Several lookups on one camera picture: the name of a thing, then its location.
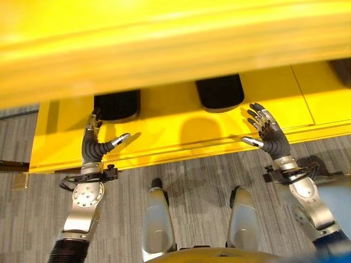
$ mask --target yellow surface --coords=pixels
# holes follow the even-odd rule
[[[350,56],[351,2],[0,4],[0,107]]]
[[[351,119],[351,87],[340,82],[328,63],[294,65],[292,69],[316,124]]]
[[[138,120],[100,128],[100,141],[132,134],[104,161],[118,160],[118,167],[126,169],[250,148],[240,138],[254,132],[245,118],[248,104],[255,101],[270,109],[286,130],[313,124],[290,67],[243,73],[240,78],[244,103],[218,114],[202,109],[194,82],[142,89]],[[83,128],[92,109],[92,96],[41,104],[31,172],[81,165]]]

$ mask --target silver leg cover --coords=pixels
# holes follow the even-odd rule
[[[229,221],[227,246],[257,251],[261,227],[253,199],[244,187],[236,189]]]
[[[148,207],[143,224],[142,254],[146,262],[175,251],[176,244],[171,215],[163,190],[154,187],[149,192]]]

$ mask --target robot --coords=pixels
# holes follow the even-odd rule
[[[329,208],[319,197],[311,179],[314,167],[299,167],[290,153],[290,145],[277,121],[262,105],[250,104],[248,122],[258,131],[260,139],[243,137],[242,141],[270,154],[273,165],[267,166],[265,182],[277,184],[280,193],[301,223],[304,233],[322,254],[348,253],[350,240],[340,229]],[[98,110],[90,115],[83,143],[81,174],[63,178],[60,186],[72,191],[72,208],[56,239],[48,262],[84,262],[90,242],[99,222],[99,207],[105,198],[104,183],[118,178],[113,165],[103,169],[101,162],[130,134],[109,142],[98,143],[101,121]],[[71,188],[67,183],[75,184]],[[277,256],[259,252],[260,225],[254,201],[242,186],[231,193],[231,218],[224,248],[193,247],[177,250],[168,196],[162,181],[152,181],[143,223],[141,253],[143,262],[272,262]]]

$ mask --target floor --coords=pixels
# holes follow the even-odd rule
[[[30,160],[37,113],[19,115],[0,117],[2,160]],[[292,153],[301,165],[323,161],[322,174],[349,173],[351,136],[295,144]],[[313,250],[274,184],[263,181],[268,164],[269,156],[255,150],[121,172],[118,180],[106,183],[107,199],[86,262],[141,262],[142,220],[150,183],[156,177],[163,180],[169,195],[179,248],[224,246],[230,192],[243,185],[258,208],[262,251],[291,256]],[[12,174],[0,176],[0,262],[47,262],[71,205],[70,193],[58,187],[64,175],[31,175],[29,188],[17,191],[11,190]]]

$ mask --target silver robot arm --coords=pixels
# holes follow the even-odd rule
[[[99,222],[99,208],[105,197],[104,183],[118,178],[118,171],[113,165],[103,169],[103,155],[130,137],[123,134],[109,142],[98,143],[97,135],[101,122],[94,111],[87,122],[83,143],[83,166],[78,176],[67,176],[60,187],[72,192],[72,208],[63,230],[56,239],[49,263],[84,262],[89,244]],[[67,183],[75,184],[70,188]]]
[[[291,208],[296,221],[312,240],[316,249],[331,253],[350,249],[350,240],[340,229],[326,204],[320,199],[316,184],[310,178],[312,167],[301,168],[290,153],[290,145],[274,117],[262,105],[250,104],[248,119],[261,140],[243,137],[242,141],[270,154],[274,167],[267,166],[266,182],[275,182]]]

